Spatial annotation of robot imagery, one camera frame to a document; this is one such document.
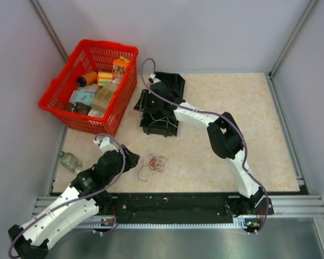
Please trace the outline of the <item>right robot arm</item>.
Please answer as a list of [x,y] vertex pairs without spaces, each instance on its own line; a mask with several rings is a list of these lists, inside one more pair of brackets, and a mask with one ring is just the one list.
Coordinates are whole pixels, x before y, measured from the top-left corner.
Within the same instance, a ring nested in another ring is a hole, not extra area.
[[227,161],[235,176],[242,209],[249,214],[258,211],[268,214],[270,199],[266,188],[251,173],[247,144],[232,115],[201,110],[183,97],[184,84],[151,79],[134,109],[150,117],[154,124],[159,120],[175,125],[185,122],[205,130],[212,151]]

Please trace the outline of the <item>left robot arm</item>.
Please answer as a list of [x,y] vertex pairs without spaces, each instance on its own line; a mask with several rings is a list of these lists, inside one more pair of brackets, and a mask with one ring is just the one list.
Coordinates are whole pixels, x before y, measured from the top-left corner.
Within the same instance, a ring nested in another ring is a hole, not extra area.
[[140,156],[124,145],[106,151],[90,168],[76,178],[29,222],[14,225],[8,230],[11,244],[10,258],[45,258],[49,251],[84,220],[100,213],[106,214],[112,206],[107,192],[127,171],[135,168]]

